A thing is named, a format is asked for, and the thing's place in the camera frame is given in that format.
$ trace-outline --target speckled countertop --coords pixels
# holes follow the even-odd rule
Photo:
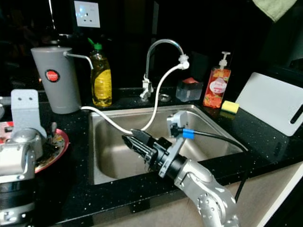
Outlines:
[[[148,107],[137,91],[119,91],[119,99],[109,109]],[[174,98],[160,105],[184,104]],[[248,159],[238,153],[202,161],[223,185],[238,182],[246,171],[249,160],[249,177],[264,174],[303,161],[303,129],[287,137],[244,110],[226,115],[220,110],[197,106],[235,139],[250,149]],[[51,167],[36,175],[37,226],[61,223],[63,226],[91,226],[92,216],[104,217],[110,212],[121,216],[148,209],[184,197],[173,182],[161,179],[157,173],[91,185],[89,183],[89,113],[54,114],[47,102],[40,103],[42,125],[56,121],[70,139],[66,153]]]

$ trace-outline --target kitchen sink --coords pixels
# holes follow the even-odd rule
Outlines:
[[[155,138],[164,137],[171,142],[166,118],[178,112],[187,111],[190,129],[214,133],[235,140],[205,113],[194,105],[159,107],[154,122],[146,131]],[[140,129],[150,119],[153,108],[104,111],[113,121],[125,129]],[[92,184],[106,183],[148,172],[143,158],[130,150],[122,140],[122,133],[96,113],[89,116],[89,179]],[[241,152],[228,142],[195,136],[186,139],[180,154],[196,161],[226,156]]]

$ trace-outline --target wall socket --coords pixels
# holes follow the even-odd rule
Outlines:
[[[98,3],[74,1],[79,27],[100,27]]]

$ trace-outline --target dish soap bottle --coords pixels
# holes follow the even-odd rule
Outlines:
[[[91,71],[91,92],[93,103],[98,107],[110,106],[112,104],[112,80],[108,60],[102,51],[102,45],[94,43],[94,50],[90,53],[89,58],[94,69]]]
[[[222,54],[224,54],[224,57],[219,62],[219,66],[212,68],[203,99],[204,106],[220,108],[222,104],[223,95],[227,87],[229,76],[231,75],[231,70],[225,67],[227,65],[226,56],[231,53],[222,52]]]

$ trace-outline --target yellow sponge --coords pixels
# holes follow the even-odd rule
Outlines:
[[[233,102],[230,102],[230,101],[224,101],[221,109],[224,110],[224,111],[236,114],[238,109],[239,109],[239,104],[238,103],[233,103]]]

